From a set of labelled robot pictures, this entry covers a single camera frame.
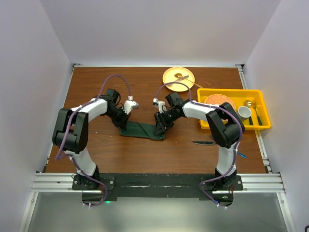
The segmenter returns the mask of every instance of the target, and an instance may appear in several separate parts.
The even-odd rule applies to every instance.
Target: folded cloth
[[[164,140],[165,133],[155,135],[155,125],[139,122],[127,122],[126,130],[120,130],[120,135],[127,137],[146,138],[152,140]]]

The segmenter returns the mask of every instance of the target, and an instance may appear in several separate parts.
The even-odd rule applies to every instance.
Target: plastic container
[[[268,117],[266,105],[263,99],[262,92],[257,89],[221,89],[221,88],[199,88],[197,90],[198,102],[204,103],[205,99],[212,95],[220,93],[228,96],[236,105],[236,110],[245,104],[246,100],[255,100],[256,110],[261,118],[262,126],[257,121],[256,111],[251,107],[253,125],[250,125],[249,120],[246,119],[242,123],[247,130],[264,130],[271,127],[271,123]],[[208,122],[200,121],[202,129],[209,129]]]

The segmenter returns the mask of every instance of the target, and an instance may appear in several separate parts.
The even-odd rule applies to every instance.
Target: wooden table
[[[132,89],[139,109],[132,111],[129,120],[155,124],[153,98],[162,85],[166,67],[106,67],[75,68],[64,108],[72,108],[96,96],[105,78],[111,74],[125,77]],[[196,82],[204,88],[242,88],[237,68],[189,68]],[[108,81],[108,88],[120,92],[124,102],[128,96],[120,78]],[[197,87],[191,88],[197,99]],[[171,93],[163,88],[159,100]],[[180,93],[187,99],[188,92]],[[167,132],[164,141],[120,136],[119,130],[107,116],[95,118],[89,124],[87,148],[92,160],[102,173],[213,173],[218,162],[218,147],[193,144],[192,140],[211,141],[209,130],[202,130],[199,121],[180,118]],[[68,158],[55,161],[58,151],[53,147],[46,168],[48,173],[73,173],[75,168]],[[246,131],[239,151],[247,158],[237,157],[238,173],[265,173],[254,131]]]

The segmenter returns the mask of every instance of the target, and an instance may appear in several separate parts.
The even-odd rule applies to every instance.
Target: blue handle
[[[244,154],[242,154],[240,151],[237,151],[237,153],[241,156],[241,157],[243,157],[243,158],[247,158]]]

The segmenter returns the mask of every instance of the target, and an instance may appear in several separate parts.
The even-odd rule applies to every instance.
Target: white wall
[[[0,1],[0,231],[18,230],[70,63],[38,0]]]
[[[280,0],[41,0],[71,62],[235,65]]]
[[[300,232],[309,225],[308,9],[308,0],[282,0],[245,64],[249,87],[261,89],[267,102],[267,154]]]

